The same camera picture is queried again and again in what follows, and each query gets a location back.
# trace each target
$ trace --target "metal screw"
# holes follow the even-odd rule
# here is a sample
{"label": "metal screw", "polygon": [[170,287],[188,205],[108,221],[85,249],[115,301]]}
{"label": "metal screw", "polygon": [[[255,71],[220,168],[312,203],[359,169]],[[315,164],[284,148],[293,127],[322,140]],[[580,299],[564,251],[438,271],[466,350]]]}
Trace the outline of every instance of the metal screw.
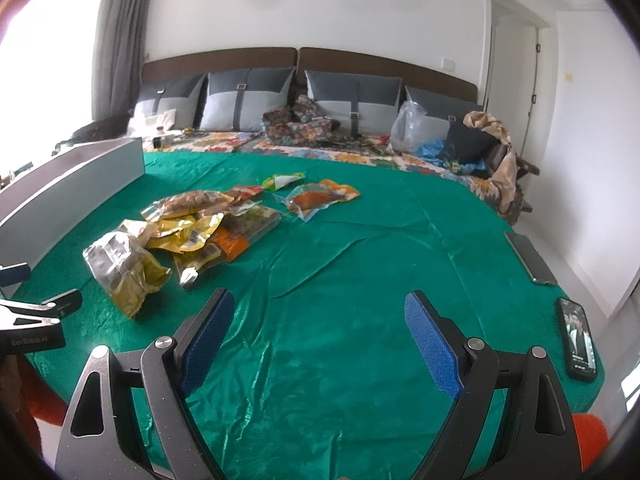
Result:
{"label": "metal screw", "polygon": [[171,346],[173,342],[174,340],[169,336],[161,335],[158,339],[156,339],[156,348],[169,348],[169,346]]}
{"label": "metal screw", "polygon": [[92,350],[91,357],[95,359],[100,359],[101,357],[104,357],[105,355],[107,355],[108,351],[109,351],[108,346],[105,346],[105,345],[97,346]]}
{"label": "metal screw", "polygon": [[534,346],[531,349],[531,353],[533,357],[537,357],[538,359],[544,359],[546,357],[546,350],[542,348],[542,346]]}
{"label": "metal screw", "polygon": [[484,341],[479,337],[472,337],[469,341],[466,342],[469,345],[469,348],[472,350],[482,350],[484,348]]}

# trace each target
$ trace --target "light switch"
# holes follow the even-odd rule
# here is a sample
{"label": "light switch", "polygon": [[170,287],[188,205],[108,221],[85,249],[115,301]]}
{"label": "light switch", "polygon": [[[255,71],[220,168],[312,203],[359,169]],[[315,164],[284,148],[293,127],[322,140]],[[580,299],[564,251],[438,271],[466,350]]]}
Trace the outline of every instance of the light switch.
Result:
{"label": "light switch", "polygon": [[446,57],[442,58],[442,69],[447,72],[455,72],[456,70],[456,62],[452,59],[447,59]]}

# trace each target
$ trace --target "black smartphone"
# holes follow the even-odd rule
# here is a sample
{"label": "black smartphone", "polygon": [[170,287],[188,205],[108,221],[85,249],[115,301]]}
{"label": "black smartphone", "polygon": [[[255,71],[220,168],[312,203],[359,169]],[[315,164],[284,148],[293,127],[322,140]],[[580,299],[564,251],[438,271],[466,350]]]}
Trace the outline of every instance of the black smartphone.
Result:
{"label": "black smartphone", "polygon": [[513,231],[505,231],[509,245],[516,253],[524,266],[531,281],[537,285],[557,285],[558,280],[549,269],[548,265],[538,254],[538,251],[525,235],[519,235]]}
{"label": "black smartphone", "polygon": [[584,309],[567,298],[556,300],[558,323],[564,343],[564,361],[569,377],[591,382],[598,376],[591,329]]}

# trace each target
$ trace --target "door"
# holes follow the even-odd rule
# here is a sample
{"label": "door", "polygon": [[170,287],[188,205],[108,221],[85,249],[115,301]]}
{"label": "door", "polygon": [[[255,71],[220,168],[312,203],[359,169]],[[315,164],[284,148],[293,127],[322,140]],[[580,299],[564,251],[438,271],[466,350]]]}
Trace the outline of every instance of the door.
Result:
{"label": "door", "polygon": [[493,34],[487,111],[507,126],[513,147],[520,154],[536,88],[538,31],[533,25],[501,23],[494,27]]}

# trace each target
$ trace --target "floral mattress cover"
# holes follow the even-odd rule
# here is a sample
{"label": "floral mattress cover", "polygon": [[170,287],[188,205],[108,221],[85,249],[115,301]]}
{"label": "floral mattress cover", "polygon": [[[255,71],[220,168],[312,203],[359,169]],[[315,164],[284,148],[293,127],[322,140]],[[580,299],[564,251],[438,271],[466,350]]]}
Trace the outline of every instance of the floral mattress cover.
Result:
{"label": "floral mattress cover", "polygon": [[471,190],[510,225],[514,225],[520,215],[522,192],[516,191],[515,200],[505,212],[500,211],[500,190],[495,184],[484,178],[470,175],[457,175],[449,170],[434,166],[421,158],[407,153],[391,154],[386,150],[388,137],[362,137],[327,148],[299,148],[295,146],[277,146],[260,132],[209,132],[164,148],[154,149],[150,141],[143,143],[146,152],[212,152],[212,153],[259,153],[261,155],[297,156],[349,162],[364,166],[379,166],[392,170],[422,173],[455,180]]}

